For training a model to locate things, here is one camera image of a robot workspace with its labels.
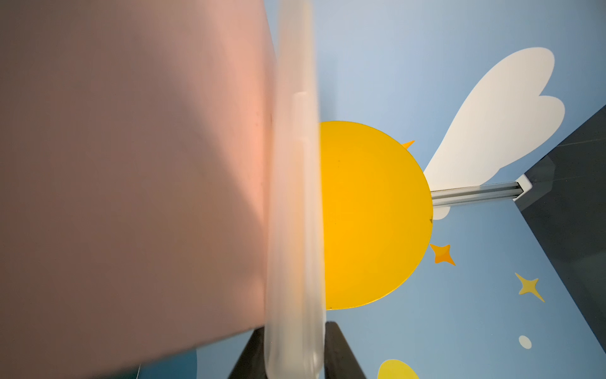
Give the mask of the white pencil case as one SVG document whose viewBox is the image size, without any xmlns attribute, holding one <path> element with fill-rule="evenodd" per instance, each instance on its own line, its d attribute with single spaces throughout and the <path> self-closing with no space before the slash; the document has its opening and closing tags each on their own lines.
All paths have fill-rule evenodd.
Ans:
<svg viewBox="0 0 606 379">
<path fill-rule="evenodd" d="M 279 4 L 264 363 L 269 378 L 317 378 L 326 300 L 313 11 Z"/>
</svg>

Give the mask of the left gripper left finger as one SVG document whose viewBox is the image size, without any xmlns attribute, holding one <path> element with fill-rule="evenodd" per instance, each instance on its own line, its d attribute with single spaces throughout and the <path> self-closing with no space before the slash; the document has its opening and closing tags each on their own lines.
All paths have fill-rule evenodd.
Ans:
<svg viewBox="0 0 606 379">
<path fill-rule="evenodd" d="M 228 378 L 265 379 L 264 327 L 252 332 Z"/>
</svg>

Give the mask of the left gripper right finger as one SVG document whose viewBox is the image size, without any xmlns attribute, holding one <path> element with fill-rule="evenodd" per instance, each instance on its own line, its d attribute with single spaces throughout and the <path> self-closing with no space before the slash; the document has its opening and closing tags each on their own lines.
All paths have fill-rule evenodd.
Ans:
<svg viewBox="0 0 606 379">
<path fill-rule="evenodd" d="M 326 322 L 325 324 L 324 378 L 366 379 L 366 375 L 336 322 Z"/>
</svg>

